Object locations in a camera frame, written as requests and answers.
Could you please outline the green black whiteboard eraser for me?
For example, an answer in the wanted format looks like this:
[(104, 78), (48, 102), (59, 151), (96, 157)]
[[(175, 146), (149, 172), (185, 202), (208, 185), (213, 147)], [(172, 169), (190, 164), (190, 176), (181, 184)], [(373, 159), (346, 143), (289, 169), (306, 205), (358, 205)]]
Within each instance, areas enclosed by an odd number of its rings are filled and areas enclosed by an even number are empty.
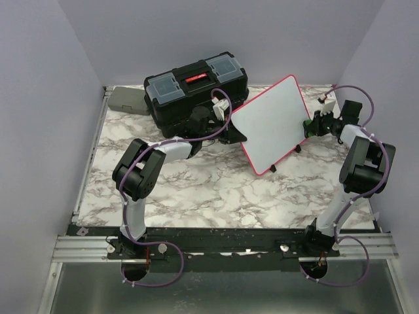
[(312, 121), (312, 120), (305, 120), (305, 121), (302, 123), (303, 129), (304, 129), (304, 137), (305, 137), (306, 139), (310, 137), (310, 136), (309, 136), (309, 130), (310, 130), (311, 128), (315, 128), (315, 127), (312, 125), (312, 123), (313, 123), (313, 121)]

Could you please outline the pink framed whiteboard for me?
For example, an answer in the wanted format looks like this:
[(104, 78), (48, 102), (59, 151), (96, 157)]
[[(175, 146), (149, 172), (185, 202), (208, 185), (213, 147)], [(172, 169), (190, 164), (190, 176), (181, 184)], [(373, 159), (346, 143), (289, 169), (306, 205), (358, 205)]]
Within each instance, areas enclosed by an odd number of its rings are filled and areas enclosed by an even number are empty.
[(306, 140), (309, 118), (296, 76), (287, 75), (235, 109), (231, 122), (247, 138), (241, 146), (253, 171), (264, 175)]

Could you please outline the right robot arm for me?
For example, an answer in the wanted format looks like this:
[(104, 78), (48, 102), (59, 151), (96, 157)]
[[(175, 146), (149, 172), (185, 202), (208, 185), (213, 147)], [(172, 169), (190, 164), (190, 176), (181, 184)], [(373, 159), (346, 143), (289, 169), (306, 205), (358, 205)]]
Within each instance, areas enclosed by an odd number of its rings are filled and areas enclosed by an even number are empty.
[(379, 141), (358, 124), (362, 104), (345, 101), (339, 117), (334, 117), (334, 101), (320, 99), (323, 108), (313, 119), (303, 122), (304, 136), (335, 136), (349, 148), (340, 170), (338, 188), (326, 210), (308, 225), (301, 240), (308, 256), (328, 253), (336, 243), (343, 224), (366, 199), (386, 187), (396, 147)]

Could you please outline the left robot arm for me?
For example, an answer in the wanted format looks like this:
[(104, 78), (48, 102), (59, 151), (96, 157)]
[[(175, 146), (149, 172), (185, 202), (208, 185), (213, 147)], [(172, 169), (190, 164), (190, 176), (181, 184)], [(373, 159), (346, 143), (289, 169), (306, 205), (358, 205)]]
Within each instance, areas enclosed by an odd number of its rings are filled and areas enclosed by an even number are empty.
[(224, 99), (212, 109), (196, 107), (179, 136), (155, 144), (134, 139), (115, 167), (112, 179), (122, 198), (121, 234), (126, 238), (122, 250), (130, 258), (139, 258), (146, 243), (145, 204), (153, 191), (163, 165), (187, 160), (202, 149), (204, 141), (215, 139), (223, 144), (238, 143), (246, 137), (231, 122), (233, 110)]

